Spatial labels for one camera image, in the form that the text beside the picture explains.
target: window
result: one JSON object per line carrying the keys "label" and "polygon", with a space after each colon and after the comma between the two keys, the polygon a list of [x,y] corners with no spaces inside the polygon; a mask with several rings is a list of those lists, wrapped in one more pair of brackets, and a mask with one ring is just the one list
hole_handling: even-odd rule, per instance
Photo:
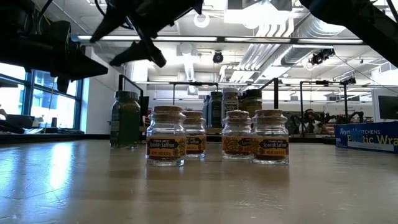
{"label": "window", "polygon": [[57,118],[59,128],[80,127],[81,86],[81,80],[71,82],[67,93],[62,93],[57,88],[57,77],[49,72],[27,73],[23,67],[0,63],[0,109],[7,114],[42,118],[48,126],[52,118]]}
{"label": "window", "polygon": [[43,121],[47,124],[51,124],[52,118],[57,118],[57,127],[73,128],[74,114],[74,99],[56,94],[51,97],[51,93],[42,90],[33,91],[30,115],[36,118],[43,118]]}

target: desk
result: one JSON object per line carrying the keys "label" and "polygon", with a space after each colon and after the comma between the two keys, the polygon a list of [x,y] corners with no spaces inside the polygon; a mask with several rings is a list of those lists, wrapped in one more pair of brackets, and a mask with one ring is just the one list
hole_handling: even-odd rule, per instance
{"label": "desk", "polygon": [[291,144],[289,166],[221,159],[147,167],[144,146],[0,148],[0,223],[397,223],[398,157]]}

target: white cap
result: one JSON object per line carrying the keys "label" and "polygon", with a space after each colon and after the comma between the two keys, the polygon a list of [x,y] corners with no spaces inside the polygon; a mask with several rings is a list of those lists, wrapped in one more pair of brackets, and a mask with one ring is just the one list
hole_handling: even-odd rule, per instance
{"label": "white cap", "polygon": [[237,88],[224,88],[223,94],[224,93],[238,93],[238,89]]}

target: security camera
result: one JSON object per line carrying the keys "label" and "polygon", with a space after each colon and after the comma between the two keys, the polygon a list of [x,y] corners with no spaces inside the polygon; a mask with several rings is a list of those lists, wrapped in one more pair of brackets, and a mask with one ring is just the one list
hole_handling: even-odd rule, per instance
{"label": "security camera", "polygon": [[220,51],[216,51],[214,53],[213,62],[214,63],[221,63],[224,60],[224,56]]}

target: blue box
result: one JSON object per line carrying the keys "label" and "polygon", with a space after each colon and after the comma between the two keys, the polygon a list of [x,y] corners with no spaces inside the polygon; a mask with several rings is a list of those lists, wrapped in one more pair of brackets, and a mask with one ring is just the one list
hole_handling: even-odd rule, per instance
{"label": "blue box", "polygon": [[398,122],[338,124],[336,146],[398,153]]}

